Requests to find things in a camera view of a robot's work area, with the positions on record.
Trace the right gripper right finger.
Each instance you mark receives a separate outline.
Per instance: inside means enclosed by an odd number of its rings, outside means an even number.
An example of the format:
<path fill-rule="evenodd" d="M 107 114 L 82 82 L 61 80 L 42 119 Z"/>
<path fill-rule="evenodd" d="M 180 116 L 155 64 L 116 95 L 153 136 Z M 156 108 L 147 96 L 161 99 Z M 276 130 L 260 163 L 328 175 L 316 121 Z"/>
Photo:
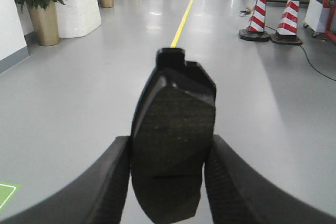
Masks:
<path fill-rule="evenodd" d="M 219 135 L 204 175 L 213 223 L 335 223 L 255 171 Z"/>

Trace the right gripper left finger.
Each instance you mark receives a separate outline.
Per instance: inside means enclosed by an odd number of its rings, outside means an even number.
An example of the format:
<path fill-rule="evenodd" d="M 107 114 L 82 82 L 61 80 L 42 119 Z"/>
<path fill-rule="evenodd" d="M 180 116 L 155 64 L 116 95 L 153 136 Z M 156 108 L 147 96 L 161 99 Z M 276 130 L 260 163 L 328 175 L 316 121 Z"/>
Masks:
<path fill-rule="evenodd" d="M 118 136 L 78 178 L 3 223 L 120 223 L 129 184 L 129 138 Z"/>

